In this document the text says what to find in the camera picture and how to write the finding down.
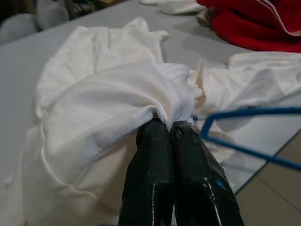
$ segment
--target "white table surface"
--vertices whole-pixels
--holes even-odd
[[[181,63],[193,69],[199,60],[205,59],[210,65],[224,65],[231,55],[249,51],[222,41],[209,28],[200,27],[195,16],[167,16],[137,0],[0,47],[0,180],[14,169],[25,132],[34,122],[35,86],[43,66],[68,35],[79,25],[119,28],[138,16],[146,20],[151,31],[166,30],[170,34],[162,45],[168,63]],[[277,105],[301,105],[301,93]],[[231,135],[240,144],[274,154],[299,129],[301,117],[254,119]],[[240,153],[227,160],[226,174],[235,184],[234,191],[263,164],[264,161]]]

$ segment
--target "red garment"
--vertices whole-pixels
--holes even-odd
[[[213,29],[227,41],[254,50],[301,53],[301,0],[197,0],[215,7]]]

